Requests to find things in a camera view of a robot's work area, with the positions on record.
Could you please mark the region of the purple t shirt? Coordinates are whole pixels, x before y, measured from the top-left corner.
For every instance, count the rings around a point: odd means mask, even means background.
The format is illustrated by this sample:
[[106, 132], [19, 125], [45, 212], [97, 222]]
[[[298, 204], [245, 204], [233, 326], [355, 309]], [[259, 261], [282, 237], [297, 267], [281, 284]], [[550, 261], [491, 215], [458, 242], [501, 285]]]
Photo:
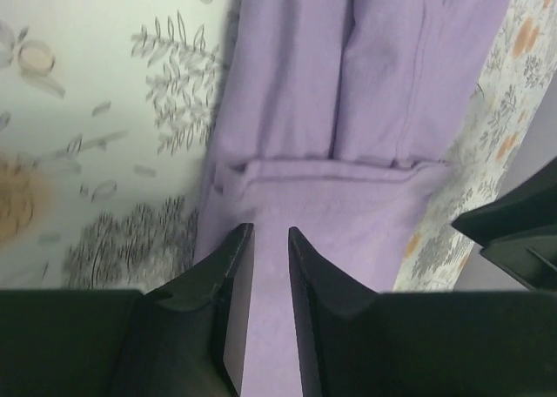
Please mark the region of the purple t shirt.
[[241, 393], [302, 393], [287, 237], [393, 289], [510, 0], [240, 0], [196, 256], [254, 226]]

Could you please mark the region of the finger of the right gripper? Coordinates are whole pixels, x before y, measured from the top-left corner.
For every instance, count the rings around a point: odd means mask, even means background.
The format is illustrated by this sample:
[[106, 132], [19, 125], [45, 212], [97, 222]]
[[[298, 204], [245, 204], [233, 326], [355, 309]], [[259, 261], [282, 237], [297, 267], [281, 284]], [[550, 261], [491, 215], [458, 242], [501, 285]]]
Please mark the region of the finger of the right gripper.
[[480, 255], [530, 290], [556, 289], [556, 161], [494, 202], [464, 212], [452, 227]]

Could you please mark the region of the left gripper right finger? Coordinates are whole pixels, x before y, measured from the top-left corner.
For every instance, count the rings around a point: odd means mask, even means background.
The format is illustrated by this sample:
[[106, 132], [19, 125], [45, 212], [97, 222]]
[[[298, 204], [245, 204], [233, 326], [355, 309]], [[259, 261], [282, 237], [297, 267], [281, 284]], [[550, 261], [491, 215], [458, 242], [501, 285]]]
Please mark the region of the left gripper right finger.
[[289, 272], [306, 396], [553, 396], [551, 293], [376, 293], [297, 228]]

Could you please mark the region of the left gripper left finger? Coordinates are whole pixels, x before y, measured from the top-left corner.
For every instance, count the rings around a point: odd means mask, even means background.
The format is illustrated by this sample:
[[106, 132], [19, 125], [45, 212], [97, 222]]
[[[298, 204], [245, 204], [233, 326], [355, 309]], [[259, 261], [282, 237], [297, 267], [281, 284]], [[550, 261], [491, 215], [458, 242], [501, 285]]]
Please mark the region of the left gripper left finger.
[[237, 226], [149, 293], [2, 290], [2, 395], [239, 395], [252, 234]]

